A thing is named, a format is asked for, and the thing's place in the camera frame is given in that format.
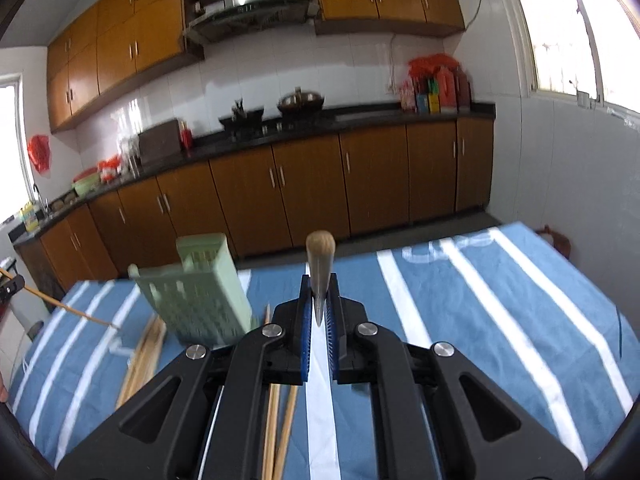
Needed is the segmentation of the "lower wooden kitchen cabinets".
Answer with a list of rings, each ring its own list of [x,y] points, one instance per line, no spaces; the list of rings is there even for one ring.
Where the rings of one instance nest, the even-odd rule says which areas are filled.
[[[339,240],[485,208],[494,118],[404,117],[395,125],[232,146],[74,203],[17,237],[36,285],[61,297],[130,264],[178,261],[179,237],[221,233],[238,258]]]

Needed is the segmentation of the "wooden kitchen cabinets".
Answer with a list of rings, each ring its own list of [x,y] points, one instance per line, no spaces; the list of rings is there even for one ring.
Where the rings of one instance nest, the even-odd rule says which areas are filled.
[[[49,44],[50,128],[73,128],[139,84],[198,62],[208,44],[308,21],[319,34],[445,38],[466,27],[459,0],[96,0]]]
[[[61,297],[130,264],[178,261],[179,237],[221,233],[238,258],[339,240],[485,208],[494,118],[404,117],[395,125],[232,146],[74,203],[17,237],[36,285]]]

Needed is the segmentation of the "upper wooden kitchen cabinets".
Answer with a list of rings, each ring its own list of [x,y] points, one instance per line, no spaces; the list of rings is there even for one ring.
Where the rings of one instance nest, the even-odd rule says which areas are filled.
[[[445,38],[466,27],[459,0],[96,0],[49,44],[50,128],[73,128],[139,84],[198,62],[208,44],[308,21],[319,34]]]

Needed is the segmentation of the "yellow dish soap bottle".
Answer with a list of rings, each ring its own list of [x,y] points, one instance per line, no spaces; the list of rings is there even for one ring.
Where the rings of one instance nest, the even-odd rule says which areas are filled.
[[[37,203],[28,202],[21,208],[21,219],[27,232],[34,232],[38,228],[40,206]]]

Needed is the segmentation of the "green perforated utensil holder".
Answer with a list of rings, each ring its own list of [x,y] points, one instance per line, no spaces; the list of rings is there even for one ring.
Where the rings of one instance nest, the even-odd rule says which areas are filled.
[[[254,330],[254,315],[222,233],[176,240],[180,261],[128,268],[149,304],[183,344],[219,348]]]

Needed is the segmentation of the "green plastic basin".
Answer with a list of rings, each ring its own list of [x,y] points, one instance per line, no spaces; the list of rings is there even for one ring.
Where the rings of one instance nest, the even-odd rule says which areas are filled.
[[[73,188],[78,197],[84,197],[101,185],[101,170],[91,167],[74,177]]]

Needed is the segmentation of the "blue white striped tablecloth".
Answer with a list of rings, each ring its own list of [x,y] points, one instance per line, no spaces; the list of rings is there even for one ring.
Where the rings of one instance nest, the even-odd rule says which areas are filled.
[[[593,282],[521,223],[338,260],[341,293],[409,344],[447,341],[583,464],[639,395],[639,341]],[[114,412],[152,308],[130,281],[80,282],[9,388],[51,464]]]

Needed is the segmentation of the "red bag on counter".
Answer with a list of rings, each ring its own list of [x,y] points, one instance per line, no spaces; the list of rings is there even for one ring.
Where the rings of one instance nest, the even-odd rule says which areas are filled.
[[[114,181],[122,172],[122,156],[116,154],[108,159],[100,160],[96,164],[103,183]]]

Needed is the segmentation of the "dark brown cutting board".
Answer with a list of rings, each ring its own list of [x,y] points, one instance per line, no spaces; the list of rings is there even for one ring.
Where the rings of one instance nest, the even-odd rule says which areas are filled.
[[[142,166],[181,153],[180,124],[176,118],[162,122],[138,134],[139,158]]]

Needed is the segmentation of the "red bottle on counter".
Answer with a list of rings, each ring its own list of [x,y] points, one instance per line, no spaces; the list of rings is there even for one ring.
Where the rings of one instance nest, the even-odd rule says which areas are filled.
[[[192,150],[193,136],[191,129],[185,122],[180,122],[180,142],[183,147],[183,151],[185,151],[186,154],[189,154]]]

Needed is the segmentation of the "black wok left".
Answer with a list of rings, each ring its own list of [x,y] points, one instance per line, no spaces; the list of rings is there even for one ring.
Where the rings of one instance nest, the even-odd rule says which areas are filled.
[[[262,106],[249,110],[244,107],[242,99],[235,100],[231,114],[219,117],[218,122],[235,140],[254,139],[262,135],[264,110]]]

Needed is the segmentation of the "black wok with lid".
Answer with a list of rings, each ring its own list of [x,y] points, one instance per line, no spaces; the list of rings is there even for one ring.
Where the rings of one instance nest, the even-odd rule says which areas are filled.
[[[290,122],[314,122],[320,116],[324,97],[315,91],[296,87],[286,96],[282,96],[277,108],[281,116]]]

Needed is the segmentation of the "red condiment bottles group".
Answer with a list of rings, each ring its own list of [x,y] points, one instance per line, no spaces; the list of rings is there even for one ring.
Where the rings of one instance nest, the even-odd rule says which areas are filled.
[[[399,99],[406,112],[469,112],[471,85],[462,65],[449,54],[419,56],[408,62],[408,75],[399,86]]]

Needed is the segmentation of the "window on right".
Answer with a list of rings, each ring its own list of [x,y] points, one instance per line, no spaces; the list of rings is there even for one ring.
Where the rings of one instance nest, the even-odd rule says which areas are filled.
[[[518,0],[533,88],[639,113],[639,5],[634,0]]]

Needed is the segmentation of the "red plastic bag on wall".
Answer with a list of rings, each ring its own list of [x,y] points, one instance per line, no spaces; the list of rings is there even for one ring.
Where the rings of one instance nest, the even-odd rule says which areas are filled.
[[[47,177],[50,174],[51,149],[49,137],[35,134],[27,141],[27,154],[32,168],[37,174]]]

